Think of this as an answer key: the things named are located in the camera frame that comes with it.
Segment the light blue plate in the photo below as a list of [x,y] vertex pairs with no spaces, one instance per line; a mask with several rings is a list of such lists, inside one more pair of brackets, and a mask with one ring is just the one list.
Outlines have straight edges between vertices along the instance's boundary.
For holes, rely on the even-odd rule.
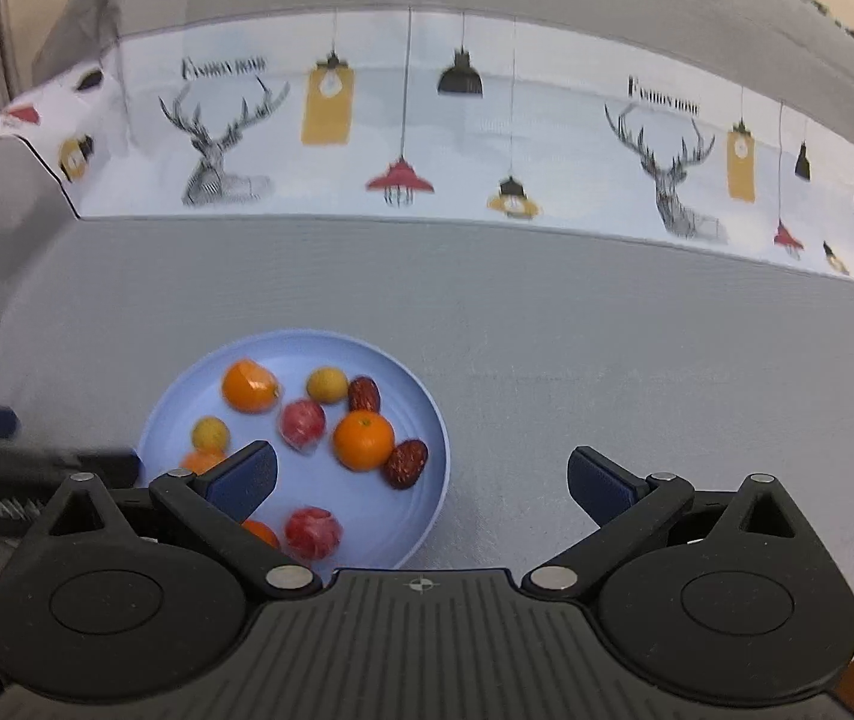
[[[324,436],[314,449],[298,452],[280,437],[278,406],[245,415],[226,403],[221,379],[242,359],[257,362],[278,378],[283,403],[305,397],[306,380],[318,367],[337,367],[349,377],[371,377],[394,437],[427,445],[422,475],[412,488],[399,491],[378,470],[354,472],[342,465],[334,455],[332,433],[347,413],[344,403],[324,408]],[[407,367],[365,341],[298,328],[242,338],[203,356],[166,388],[145,421],[137,445],[140,479],[148,483],[176,468],[192,450],[192,427],[206,416],[225,422],[233,450],[260,439],[271,442],[277,452],[277,484],[253,512],[256,520],[282,533],[290,515],[301,507],[326,509],[337,518],[344,533],[332,556],[314,564],[321,577],[345,567],[404,566],[429,536],[447,497],[450,439],[435,400]]]

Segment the wrapped pink red fruit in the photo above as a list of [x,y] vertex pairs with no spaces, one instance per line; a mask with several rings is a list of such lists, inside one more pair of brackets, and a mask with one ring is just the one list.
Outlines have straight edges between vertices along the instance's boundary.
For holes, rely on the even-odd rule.
[[344,528],[332,512],[321,507],[296,509],[285,522],[283,536],[289,553],[306,562],[324,561],[339,550]]

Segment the dark red jujube date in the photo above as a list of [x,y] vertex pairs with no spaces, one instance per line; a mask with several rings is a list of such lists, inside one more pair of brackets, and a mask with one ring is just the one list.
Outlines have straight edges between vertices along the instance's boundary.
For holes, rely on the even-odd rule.
[[371,377],[358,376],[349,382],[347,390],[350,411],[381,411],[381,394],[379,387]]

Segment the wrapped orange fruit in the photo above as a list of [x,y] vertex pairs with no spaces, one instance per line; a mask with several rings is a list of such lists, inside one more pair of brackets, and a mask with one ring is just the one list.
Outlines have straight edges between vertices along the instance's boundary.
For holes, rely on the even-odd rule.
[[282,398],[282,385],[267,367],[240,359],[226,369],[220,392],[226,405],[246,415],[271,411]]

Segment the small yellow round fruit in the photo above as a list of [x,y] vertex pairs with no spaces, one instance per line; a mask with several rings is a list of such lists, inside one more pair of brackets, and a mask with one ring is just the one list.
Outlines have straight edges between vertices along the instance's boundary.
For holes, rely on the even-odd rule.
[[321,366],[306,380],[306,394],[321,405],[334,405],[349,395],[350,379],[339,367]]

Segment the deer print white cushion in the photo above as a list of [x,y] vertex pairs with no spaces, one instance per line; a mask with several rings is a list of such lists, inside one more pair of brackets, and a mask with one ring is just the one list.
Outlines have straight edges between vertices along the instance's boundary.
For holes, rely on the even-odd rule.
[[0,110],[84,218],[322,216],[675,245],[854,281],[854,141],[602,37],[318,11],[129,37]]

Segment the orange mandarin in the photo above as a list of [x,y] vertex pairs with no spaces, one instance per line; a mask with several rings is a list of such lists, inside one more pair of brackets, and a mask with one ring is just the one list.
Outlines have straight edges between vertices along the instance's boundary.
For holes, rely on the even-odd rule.
[[225,460],[225,455],[218,450],[191,450],[189,454],[182,457],[179,466],[183,470],[186,470],[186,472],[200,476],[210,472],[212,468],[220,465],[223,460]]
[[272,550],[280,551],[280,539],[278,539],[277,533],[275,533],[271,527],[267,527],[266,523],[254,520],[254,518],[248,518],[248,520],[244,520],[244,522],[241,523],[241,527],[243,527],[246,532],[249,532],[256,538],[259,538],[260,541],[264,541],[264,543],[269,544]]
[[335,460],[351,472],[373,472],[388,460],[394,445],[391,423],[374,411],[349,411],[332,433]]

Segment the dark red jujube far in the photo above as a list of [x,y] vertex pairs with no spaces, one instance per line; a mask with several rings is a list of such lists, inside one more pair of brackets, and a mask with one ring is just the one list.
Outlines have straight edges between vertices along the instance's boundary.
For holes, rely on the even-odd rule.
[[409,489],[417,483],[429,461],[429,447],[423,440],[409,439],[392,449],[381,466],[381,475],[392,489]]

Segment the small yellow fruit hidden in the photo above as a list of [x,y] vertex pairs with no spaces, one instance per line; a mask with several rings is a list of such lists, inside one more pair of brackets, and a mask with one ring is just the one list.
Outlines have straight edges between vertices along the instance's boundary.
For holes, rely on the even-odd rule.
[[232,433],[225,421],[215,416],[204,416],[192,426],[191,444],[196,452],[225,457],[232,444]]

